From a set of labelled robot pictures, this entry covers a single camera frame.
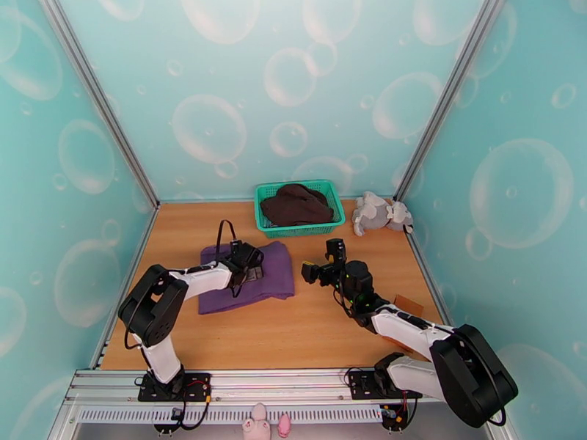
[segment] brown cloth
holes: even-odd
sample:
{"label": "brown cloth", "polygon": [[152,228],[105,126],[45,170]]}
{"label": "brown cloth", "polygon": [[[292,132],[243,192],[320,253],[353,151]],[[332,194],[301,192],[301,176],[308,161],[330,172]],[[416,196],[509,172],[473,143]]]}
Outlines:
{"label": "brown cloth", "polygon": [[282,186],[260,206],[265,217],[278,227],[330,223],[334,216],[322,193],[298,183]]}

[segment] gray stuffed animal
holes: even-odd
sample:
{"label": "gray stuffed animal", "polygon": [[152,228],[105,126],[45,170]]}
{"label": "gray stuffed animal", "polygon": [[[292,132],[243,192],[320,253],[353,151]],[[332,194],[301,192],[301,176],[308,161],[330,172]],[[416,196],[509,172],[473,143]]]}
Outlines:
{"label": "gray stuffed animal", "polygon": [[378,230],[387,227],[395,231],[413,231],[412,214],[402,202],[388,203],[373,192],[366,191],[355,200],[357,209],[353,211],[353,231],[362,236],[365,230]]}

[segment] white vent grille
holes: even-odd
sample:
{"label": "white vent grille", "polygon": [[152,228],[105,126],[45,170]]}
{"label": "white vent grille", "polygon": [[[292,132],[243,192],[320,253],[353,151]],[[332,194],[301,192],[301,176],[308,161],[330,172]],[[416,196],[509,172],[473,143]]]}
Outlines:
{"label": "white vent grille", "polygon": [[[329,423],[373,423],[381,422],[379,407],[364,406],[269,406],[267,420],[276,424],[282,414],[287,413],[292,423],[318,425]],[[173,424],[172,408],[104,408],[85,406],[79,414],[80,423],[106,424]],[[184,419],[187,425],[195,423],[202,416],[203,407],[188,407]],[[204,423],[209,425],[240,425],[250,417],[250,411],[242,407],[210,406]]]}

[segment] wood tabletop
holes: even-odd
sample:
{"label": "wood tabletop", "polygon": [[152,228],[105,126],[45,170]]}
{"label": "wood tabletop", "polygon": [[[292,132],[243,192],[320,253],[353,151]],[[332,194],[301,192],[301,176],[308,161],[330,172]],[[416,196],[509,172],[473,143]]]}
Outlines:
{"label": "wood tabletop", "polygon": [[[268,239],[257,229],[252,202],[161,206],[133,285],[156,263],[165,268],[199,264],[200,251],[216,243],[222,219],[233,223],[237,238],[254,246],[283,242],[293,263],[296,295],[284,301],[269,298],[211,315],[198,315],[198,298],[184,302],[171,336],[175,352],[187,369],[372,367],[389,353],[403,351],[392,340],[372,334],[349,319],[334,302],[331,288],[303,280],[302,261],[326,263],[325,242],[329,238],[344,240],[348,260],[368,264],[381,297],[393,301],[396,294],[403,295],[423,306],[424,318],[442,322],[405,235],[384,228],[357,237],[350,223],[354,201],[343,201],[343,205],[347,222],[330,234],[281,239]],[[230,240],[228,230],[225,225],[223,243]],[[140,352],[124,348],[123,335],[124,325],[119,320],[101,368],[145,369]]]}

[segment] bubble wallpaper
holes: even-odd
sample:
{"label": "bubble wallpaper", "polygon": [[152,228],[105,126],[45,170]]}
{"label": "bubble wallpaper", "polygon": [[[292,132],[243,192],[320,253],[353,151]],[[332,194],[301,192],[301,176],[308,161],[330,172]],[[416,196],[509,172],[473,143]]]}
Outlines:
{"label": "bubble wallpaper", "polygon": [[37,0],[0,0],[0,437],[45,439],[153,212]]}
{"label": "bubble wallpaper", "polygon": [[520,439],[587,439],[587,0],[508,0],[407,200],[455,324],[517,381]]}
{"label": "bubble wallpaper", "polygon": [[163,202],[390,196],[483,2],[60,1]]}

